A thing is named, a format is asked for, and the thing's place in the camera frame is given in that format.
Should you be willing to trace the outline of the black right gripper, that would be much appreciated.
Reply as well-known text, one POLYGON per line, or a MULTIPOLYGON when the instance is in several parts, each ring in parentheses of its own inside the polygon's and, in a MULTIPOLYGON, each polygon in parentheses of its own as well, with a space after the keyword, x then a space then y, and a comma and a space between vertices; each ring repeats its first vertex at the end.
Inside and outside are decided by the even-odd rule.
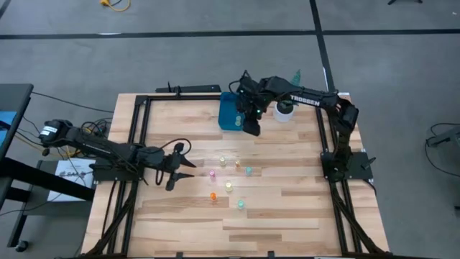
POLYGON ((236 90, 236 110, 244 114, 245 132, 253 136, 260 135, 258 120, 262 118, 269 105, 267 95, 261 94, 260 91, 261 86, 245 70, 236 90))

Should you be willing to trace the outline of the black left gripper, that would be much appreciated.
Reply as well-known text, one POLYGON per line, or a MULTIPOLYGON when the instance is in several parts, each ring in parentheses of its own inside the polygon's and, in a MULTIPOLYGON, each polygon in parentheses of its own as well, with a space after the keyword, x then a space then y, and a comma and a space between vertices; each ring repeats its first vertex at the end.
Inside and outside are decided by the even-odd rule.
POLYGON ((187 173, 175 173, 175 171, 179 169, 179 164, 191 168, 196 167, 181 153, 183 148, 184 144, 181 142, 175 145, 170 154, 165 154, 165 151, 158 147, 141 148, 138 150, 138 164, 147 168, 170 173, 165 190, 172 191, 175 188, 175 183, 180 179, 194 177, 194 175, 187 173))

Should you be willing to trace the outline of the blue plastic basket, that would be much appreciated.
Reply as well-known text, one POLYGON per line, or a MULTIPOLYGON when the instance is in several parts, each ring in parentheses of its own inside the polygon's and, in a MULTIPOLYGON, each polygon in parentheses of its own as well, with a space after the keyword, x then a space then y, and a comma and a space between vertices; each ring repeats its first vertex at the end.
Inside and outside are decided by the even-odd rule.
POLYGON ((226 131, 242 131, 244 114, 236 109, 236 95, 230 92, 223 92, 220 96, 220 106, 218 113, 218 125, 222 130, 226 131), (241 126, 235 125, 236 115, 241 116, 241 126))

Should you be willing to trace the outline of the black box with antennas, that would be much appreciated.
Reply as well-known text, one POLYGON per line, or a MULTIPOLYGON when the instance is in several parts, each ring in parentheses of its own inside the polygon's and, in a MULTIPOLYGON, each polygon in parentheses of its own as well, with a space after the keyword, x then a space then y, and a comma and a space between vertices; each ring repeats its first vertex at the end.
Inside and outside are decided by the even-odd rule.
POLYGON ((169 83, 167 87, 156 88, 156 93, 221 93, 221 87, 218 84, 211 85, 197 85, 197 86, 171 86, 169 83))

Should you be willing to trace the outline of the blue screen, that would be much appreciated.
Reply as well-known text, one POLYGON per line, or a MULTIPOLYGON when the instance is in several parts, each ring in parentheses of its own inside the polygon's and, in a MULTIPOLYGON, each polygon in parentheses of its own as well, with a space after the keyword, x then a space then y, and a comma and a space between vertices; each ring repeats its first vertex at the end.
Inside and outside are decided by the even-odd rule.
POLYGON ((3 145, 16 115, 17 113, 12 111, 0 111, 0 147, 3 145))

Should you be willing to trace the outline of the black desk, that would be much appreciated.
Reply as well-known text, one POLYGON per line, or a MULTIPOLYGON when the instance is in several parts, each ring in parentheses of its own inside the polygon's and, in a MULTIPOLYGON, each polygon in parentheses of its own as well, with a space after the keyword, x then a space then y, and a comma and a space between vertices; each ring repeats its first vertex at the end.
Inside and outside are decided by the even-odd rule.
POLYGON ((28 107, 32 90, 32 84, 0 83, 0 111, 17 113, 0 147, 0 209, 7 199, 22 203, 7 243, 8 247, 13 247, 17 252, 24 252, 29 247, 29 243, 20 237, 27 217, 34 209, 33 205, 39 208, 40 202, 48 204, 47 195, 50 191, 82 199, 83 202, 78 207, 84 211, 89 210, 89 203, 93 201, 95 193, 92 188, 56 176, 57 161, 41 160, 32 167, 6 157, 28 107))

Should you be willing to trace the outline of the black metal table frame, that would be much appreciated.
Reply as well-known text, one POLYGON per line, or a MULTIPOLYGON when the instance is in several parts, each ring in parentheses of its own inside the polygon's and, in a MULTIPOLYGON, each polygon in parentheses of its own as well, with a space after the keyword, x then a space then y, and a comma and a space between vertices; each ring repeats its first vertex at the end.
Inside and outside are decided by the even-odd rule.
POLYGON ((173 140, 185 138, 186 157, 195 168, 184 167, 194 177, 178 181, 172 191, 156 185, 155 172, 146 170, 145 180, 134 187, 134 208, 108 252, 130 258, 177 253, 242 258, 268 251, 279 257, 340 255, 357 247, 348 222, 333 206, 321 167, 320 154, 333 146, 325 112, 301 105, 285 123, 267 112, 258 137, 222 130, 218 115, 218 94, 119 95, 110 140, 171 151, 173 140), (244 209, 238 209, 238 200, 244 209))

